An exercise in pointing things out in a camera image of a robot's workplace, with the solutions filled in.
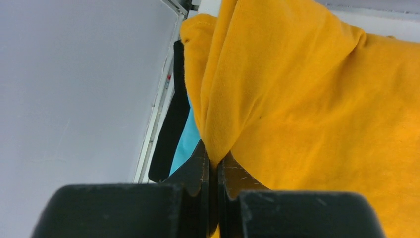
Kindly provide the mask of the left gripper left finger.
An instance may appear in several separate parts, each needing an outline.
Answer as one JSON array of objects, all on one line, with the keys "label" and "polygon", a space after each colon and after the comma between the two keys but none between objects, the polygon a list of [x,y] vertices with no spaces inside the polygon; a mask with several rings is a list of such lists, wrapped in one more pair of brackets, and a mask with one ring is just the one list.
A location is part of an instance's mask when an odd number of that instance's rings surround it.
[{"label": "left gripper left finger", "polygon": [[34,238],[207,238],[209,160],[193,155],[159,183],[75,184],[58,189]]}]

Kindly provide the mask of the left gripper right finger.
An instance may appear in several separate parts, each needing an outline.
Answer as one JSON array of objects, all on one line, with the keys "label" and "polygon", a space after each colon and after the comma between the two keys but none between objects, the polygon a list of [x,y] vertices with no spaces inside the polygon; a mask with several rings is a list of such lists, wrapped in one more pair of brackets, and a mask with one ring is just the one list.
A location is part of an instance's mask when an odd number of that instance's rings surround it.
[{"label": "left gripper right finger", "polygon": [[222,238],[383,238],[378,217],[351,192],[274,191],[231,154],[217,167]]}]

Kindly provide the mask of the orange t shirt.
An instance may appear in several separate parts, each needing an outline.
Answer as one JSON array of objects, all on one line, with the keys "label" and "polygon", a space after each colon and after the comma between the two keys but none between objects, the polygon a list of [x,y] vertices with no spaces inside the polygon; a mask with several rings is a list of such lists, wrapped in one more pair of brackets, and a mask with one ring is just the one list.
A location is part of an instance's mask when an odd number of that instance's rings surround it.
[{"label": "orange t shirt", "polygon": [[352,191],[389,238],[420,235],[420,46],[313,0],[224,0],[183,22],[185,81],[216,167],[270,189]]}]

